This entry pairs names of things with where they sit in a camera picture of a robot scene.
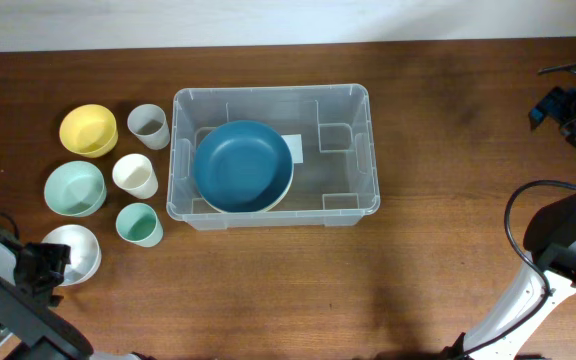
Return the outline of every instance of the yellow bowl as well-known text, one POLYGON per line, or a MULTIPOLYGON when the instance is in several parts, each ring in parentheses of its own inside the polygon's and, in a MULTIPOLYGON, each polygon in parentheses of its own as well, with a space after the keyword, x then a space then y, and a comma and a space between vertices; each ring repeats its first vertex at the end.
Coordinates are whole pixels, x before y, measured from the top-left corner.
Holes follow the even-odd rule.
POLYGON ((66 149, 89 158, 100 157, 117 144, 115 116, 101 105, 84 105, 66 115, 59 139, 66 149))

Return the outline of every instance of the wood grain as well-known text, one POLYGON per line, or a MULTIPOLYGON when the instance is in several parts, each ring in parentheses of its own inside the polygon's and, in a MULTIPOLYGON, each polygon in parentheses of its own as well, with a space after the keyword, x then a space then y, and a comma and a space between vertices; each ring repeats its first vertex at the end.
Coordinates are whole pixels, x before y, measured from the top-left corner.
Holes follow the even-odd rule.
MULTIPOLYGON (((576 183, 576 150, 552 122, 527 113, 576 61, 576 38, 0 54, 0 211, 24 241, 81 224, 103 261, 88 282, 57 290, 57 313, 96 349, 158 359, 351 359, 439 351, 474 326, 514 277, 502 213, 522 183, 576 183), (165 212, 164 187, 146 202, 164 240, 151 249, 115 233, 134 201, 112 185, 121 156, 151 158, 165 184, 169 153, 151 151, 125 121, 138 104, 163 107, 187 87, 360 83, 370 92, 382 203, 350 228, 197 232, 165 212), (65 218, 43 202, 58 165, 80 159, 57 130, 74 107, 98 103, 118 119, 119 143, 92 162, 109 185, 94 215, 65 218)), ((564 195, 519 200, 518 234, 564 195)), ((576 296, 524 347, 576 359, 576 296)))

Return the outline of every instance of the white cup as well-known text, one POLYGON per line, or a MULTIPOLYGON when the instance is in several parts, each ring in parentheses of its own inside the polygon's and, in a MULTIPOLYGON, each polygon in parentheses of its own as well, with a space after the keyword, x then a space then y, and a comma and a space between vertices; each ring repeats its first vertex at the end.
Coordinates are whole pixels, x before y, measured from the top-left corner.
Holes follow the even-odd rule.
POLYGON ((144 203, 123 208, 117 215, 115 226, 122 239, 143 247, 155 246, 164 237, 157 213, 144 203))
POLYGON ((141 154, 122 157, 112 168, 112 180, 130 195, 148 199, 155 195, 159 184, 152 163, 141 154))
POLYGON ((166 113, 157 105, 137 106, 128 115, 128 129, 152 150, 161 150, 170 142, 166 113))

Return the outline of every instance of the bowl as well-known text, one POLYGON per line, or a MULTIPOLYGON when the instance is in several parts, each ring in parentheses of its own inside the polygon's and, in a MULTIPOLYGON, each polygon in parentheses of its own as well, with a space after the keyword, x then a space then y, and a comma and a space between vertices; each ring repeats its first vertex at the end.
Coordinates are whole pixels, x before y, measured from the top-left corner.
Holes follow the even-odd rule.
POLYGON ((293 178, 290 149, 271 127, 234 121, 208 134, 194 159, 204 200, 220 212, 262 212, 286 196, 293 178))
POLYGON ((80 284, 90 279, 101 264, 101 248, 95 235, 80 225, 64 225, 51 231, 42 243, 70 246, 70 264, 60 286, 80 284))
POLYGON ((101 207, 106 192, 104 177, 95 165, 71 161, 50 174, 44 187, 44 200, 59 215, 83 217, 101 207))
POLYGON ((61 122, 59 139, 68 151, 89 158, 100 157, 117 144, 115 116, 101 105, 80 106, 61 122))

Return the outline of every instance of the dishware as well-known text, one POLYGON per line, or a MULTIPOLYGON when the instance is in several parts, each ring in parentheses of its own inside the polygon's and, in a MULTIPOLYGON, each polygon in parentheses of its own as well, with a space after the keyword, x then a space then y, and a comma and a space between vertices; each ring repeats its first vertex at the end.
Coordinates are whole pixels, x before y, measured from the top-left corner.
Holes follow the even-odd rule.
POLYGON ((100 157, 117 144, 115 116, 101 105, 83 105, 66 115, 59 139, 69 151, 89 158, 100 157))
POLYGON ((80 225, 64 225, 51 231, 42 243, 70 246, 70 264, 64 270, 60 286, 80 284, 90 279, 101 264, 101 248, 97 237, 80 225))
POLYGON ((170 142, 166 114, 157 105, 137 106, 128 115, 128 129, 152 150, 163 149, 170 142))
POLYGON ((157 245, 164 236, 157 213, 144 203, 123 208, 117 215, 115 226, 122 239, 143 247, 157 245))
POLYGON ((44 187, 48 207, 60 215, 83 217, 106 200, 106 185, 99 169, 86 161, 71 161, 50 174, 44 187))
POLYGON ((112 180, 119 188, 139 199, 155 195, 159 187, 152 163, 141 154, 130 154, 119 159, 112 169, 112 180))
POLYGON ((199 192, 221 212, 270 210, 288 193, 293 170, 284 139, 267 125, 245 120, 208 134, 194 164, 199 192))

